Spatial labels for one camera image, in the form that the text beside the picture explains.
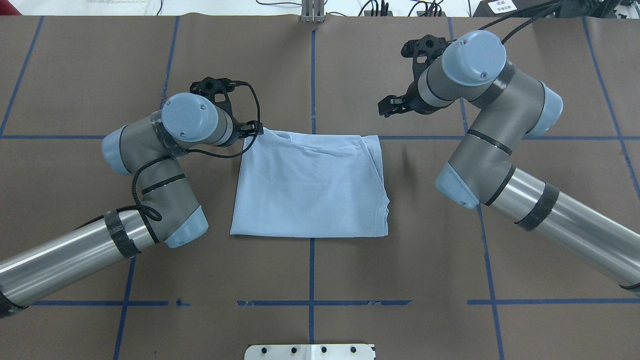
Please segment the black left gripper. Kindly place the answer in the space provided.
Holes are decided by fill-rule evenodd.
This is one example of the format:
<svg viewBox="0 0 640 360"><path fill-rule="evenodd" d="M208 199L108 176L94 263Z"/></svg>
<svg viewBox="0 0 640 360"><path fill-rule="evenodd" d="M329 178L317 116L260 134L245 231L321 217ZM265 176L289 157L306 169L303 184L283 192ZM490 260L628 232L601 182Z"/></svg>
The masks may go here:
<svg viewBox="0 0 640 360"><path fill-rule="evenodd" d="M256 119L249 121L238 121L233 114L233 105L229 94L238 87L247 87L251 92L256 105ZM254 87L242 80L231 80L229 78L205 77L200 81L190 85L191 94L201 96L215 106L218 126L214 132L206 139L206 143L211 146L226 148L235 144L238 140L255 141L259 136L265 134L261 118L261 106L258 95Z"/></svg>

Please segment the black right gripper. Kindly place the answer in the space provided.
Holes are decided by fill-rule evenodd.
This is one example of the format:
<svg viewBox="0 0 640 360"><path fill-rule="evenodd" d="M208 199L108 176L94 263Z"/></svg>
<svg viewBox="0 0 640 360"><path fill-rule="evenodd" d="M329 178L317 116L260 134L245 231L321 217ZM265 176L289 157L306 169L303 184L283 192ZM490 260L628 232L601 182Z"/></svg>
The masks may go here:
<svg viewBox="0 0 640 360"><path fill-rule="evenodd" d="M402 46L400 54L405 59L412 59L413 81L404 95L387 95L377 103L380 116L387 118L407 112L427 116L451 104L450 100L435 96L428 84L430 66L444 54L450 44L446 38L425 35L420 39L410 39Z"/></svg>

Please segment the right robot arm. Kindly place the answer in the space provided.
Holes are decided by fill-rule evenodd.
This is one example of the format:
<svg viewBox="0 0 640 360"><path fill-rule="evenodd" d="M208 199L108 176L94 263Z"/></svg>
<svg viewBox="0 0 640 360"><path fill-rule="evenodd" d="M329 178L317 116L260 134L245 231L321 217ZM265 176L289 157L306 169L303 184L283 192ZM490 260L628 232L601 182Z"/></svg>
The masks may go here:
<svg viewBox="0 0 640 360"><path fill-rule="evenodd" d="M466 100L479 112L444 164L435 185L466 208L485 205L524 231L574 253L622 289L639 294L639 235L552 183L518 167L513 153L542 140L558 121L563 100L508 59L505 44L489 30L457 39L410 39L401 55L413 62L404 95L378 102L379 114L430 115Z"/></svg>

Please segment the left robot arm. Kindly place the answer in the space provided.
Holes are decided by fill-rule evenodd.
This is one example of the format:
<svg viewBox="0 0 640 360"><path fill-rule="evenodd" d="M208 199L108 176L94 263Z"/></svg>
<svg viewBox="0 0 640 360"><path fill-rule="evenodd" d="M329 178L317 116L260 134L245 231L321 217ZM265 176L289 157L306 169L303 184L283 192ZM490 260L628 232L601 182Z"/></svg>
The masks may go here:
<svg viewBox="0 0 640 360"><path fill-rule="evenodd" d="M237 158L262 133L261 104L249 82L205 77L105 136L103 159L129 178L129 203L3 260L1 317L17 315L151 246L179 248L204 235L210 225L180 159Z"/></svg>

